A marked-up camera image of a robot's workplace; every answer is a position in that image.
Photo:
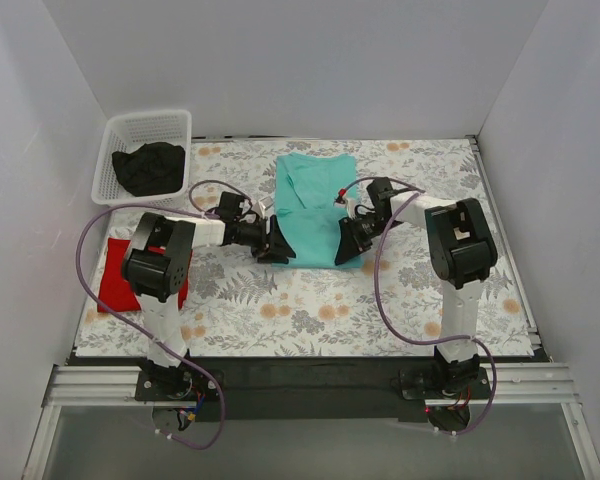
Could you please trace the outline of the teal t shirt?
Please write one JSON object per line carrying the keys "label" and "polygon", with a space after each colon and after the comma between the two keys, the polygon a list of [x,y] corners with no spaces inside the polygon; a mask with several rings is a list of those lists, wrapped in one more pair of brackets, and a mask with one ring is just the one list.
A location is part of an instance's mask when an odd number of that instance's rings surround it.
{"label": "teal t shirt", "polygon": [[356,160],[348,154],[323,158],[293,152],[276,159],[274,208],[282,235],[295,252],[290,268],[337,267],[339,221],[347,211],[335,199],[356,176]]}

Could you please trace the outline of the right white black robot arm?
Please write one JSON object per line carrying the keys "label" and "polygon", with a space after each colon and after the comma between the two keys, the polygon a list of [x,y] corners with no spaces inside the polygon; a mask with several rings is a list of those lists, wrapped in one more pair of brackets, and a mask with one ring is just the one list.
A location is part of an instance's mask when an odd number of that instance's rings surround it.
{"label": "right white black robot arm", "polygon": [[391,229],[409,224],[425,231],[431,267],[441,282],[441,335],[429,341],[434,356],[406,375],[406,387],[455,397],[480,375],[479,355],[487,349],[477,338],[478,304],[496,266],[498,252],[482,206],[475,198],[445,200],[388,177],[371,177],[366,212],[339,190],[334,203],[346,211],[338,222],[335,263],[342,265],[375,249],[381,252]]}

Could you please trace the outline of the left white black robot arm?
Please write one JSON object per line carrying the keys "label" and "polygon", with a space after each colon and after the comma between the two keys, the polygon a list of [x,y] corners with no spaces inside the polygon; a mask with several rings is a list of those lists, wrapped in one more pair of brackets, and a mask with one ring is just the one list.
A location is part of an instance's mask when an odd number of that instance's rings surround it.
{"label": "left white black robot arm", "polygon": [[247,209],[246,196],[221,194],[208,216],[169,218],[145,213],[123,257],[121,275],[140,306],[150,346],[141,370],[151,385],[173,400],[188,397],[194,374],[183,364],[188,347],[180,326],[179,292],[189,278],[193,249],[248,247],[262,264],[287,264],[296,254],[275,216],[264,207]]}

